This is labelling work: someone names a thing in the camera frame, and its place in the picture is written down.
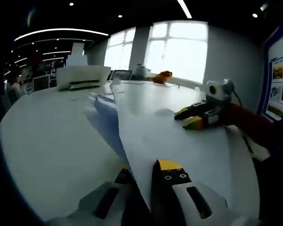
table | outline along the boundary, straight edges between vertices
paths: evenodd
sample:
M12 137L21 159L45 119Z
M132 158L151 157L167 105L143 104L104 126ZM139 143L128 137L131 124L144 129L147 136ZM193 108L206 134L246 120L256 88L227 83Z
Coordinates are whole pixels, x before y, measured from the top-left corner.
M136 92L134 86L143 86L143 92ZM107 85L92 89L107 90ZM122 91L132 110L139 112L155 111L162 105L177 111L204 95L149 82L124 83ZM34 92L21 97L1 121L9 171L24 199L44 220L71 213L81 198L104 181L114 180L121 170L121 160L83 113L89 92L57 88ZM148 106L147 98L153 97L157 104ZM228 205L243 215L258 217L258 182L250 153L236 127L229 127L227 134L233 177L233 201Z

orange object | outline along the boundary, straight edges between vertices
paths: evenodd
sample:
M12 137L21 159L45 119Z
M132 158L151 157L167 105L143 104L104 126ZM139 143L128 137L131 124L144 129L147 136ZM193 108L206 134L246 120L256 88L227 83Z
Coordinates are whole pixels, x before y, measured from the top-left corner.
M155 82L155 83L160 83L160 84L165 84L168 79L170 77L172 77L172 72L170 71L164 71L164 72L161 72L159 74L157 74L153 79L152 81Z

round table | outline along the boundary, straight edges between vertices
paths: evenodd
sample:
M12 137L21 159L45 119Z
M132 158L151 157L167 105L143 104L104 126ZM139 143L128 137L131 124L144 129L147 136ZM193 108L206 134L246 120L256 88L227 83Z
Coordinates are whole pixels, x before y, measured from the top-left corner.
M135 83L122 84L133 111L155 110L157 106L149 107L143 101L149 97L156 98L159 105L167 99L166 106L173 111L204 97L200 91L184 87ZM135 86L143 86L143 92L137 93ZM81 198L104 181L114 180L122 168L119 157L84 115L90 91L105 93L109 88L34 92L21 97L1 121L2 150L10 174L43 220L70 214ZM137 98L140 104L130 102ZM228 205L243 215L258 217L258 182L250 153L236 127L229 127L227 134L233 177L233 201Z

ceiling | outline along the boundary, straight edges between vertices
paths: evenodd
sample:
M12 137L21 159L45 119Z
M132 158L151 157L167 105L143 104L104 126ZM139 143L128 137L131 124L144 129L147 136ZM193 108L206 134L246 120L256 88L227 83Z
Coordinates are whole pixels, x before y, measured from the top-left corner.
M265 2L263 0L184 2L192 15L192 20L206 21L211 25L238 32L256 43L262 43L276 28L272 20L266 19L265 13L260 11L260 6ZM87 47L108 38L86 32L57 31L33 34L13 41L30 32L50 28L76 28L111 35L130 27L149 26L159 21L187 20L177 0L42 0L23 3L17 11L12 10L10 13L13 25L9 32L10 44L6 50L7 68L22 57L30 58L46 52L71 51L74 40L85 40ZM254 18L253 13L257 13L258 18Z

window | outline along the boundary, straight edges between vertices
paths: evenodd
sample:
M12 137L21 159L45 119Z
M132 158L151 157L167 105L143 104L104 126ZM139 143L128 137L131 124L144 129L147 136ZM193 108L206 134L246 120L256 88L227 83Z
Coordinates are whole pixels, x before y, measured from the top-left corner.
M202 83L207 49L207 24L157 23L150 32L145 65L153 73L169 70L176 78Z
M128 70L135 28L114 34L108 41L105 66L112 70Z

